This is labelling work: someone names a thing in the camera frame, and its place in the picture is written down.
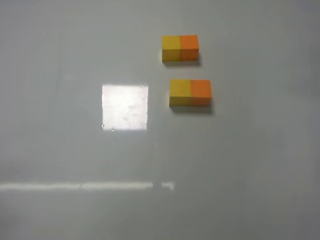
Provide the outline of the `yellow template cube block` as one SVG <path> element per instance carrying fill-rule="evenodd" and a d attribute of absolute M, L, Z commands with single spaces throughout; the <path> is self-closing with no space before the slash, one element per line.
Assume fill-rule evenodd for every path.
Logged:
<path fill-rule="evenodd" d="M 163 35 L 161 38 L 162 62 L 178 62 L 181 55 L 179 35 Z"/>

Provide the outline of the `orange template cube block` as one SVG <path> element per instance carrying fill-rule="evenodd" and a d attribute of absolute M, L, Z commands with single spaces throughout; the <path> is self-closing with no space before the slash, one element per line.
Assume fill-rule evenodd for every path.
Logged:
<path fill-rule="evenodd" d="M 180 35 L 180 61 L 197 61 L 199 57 L 199 40 L 197 35 Z"/>

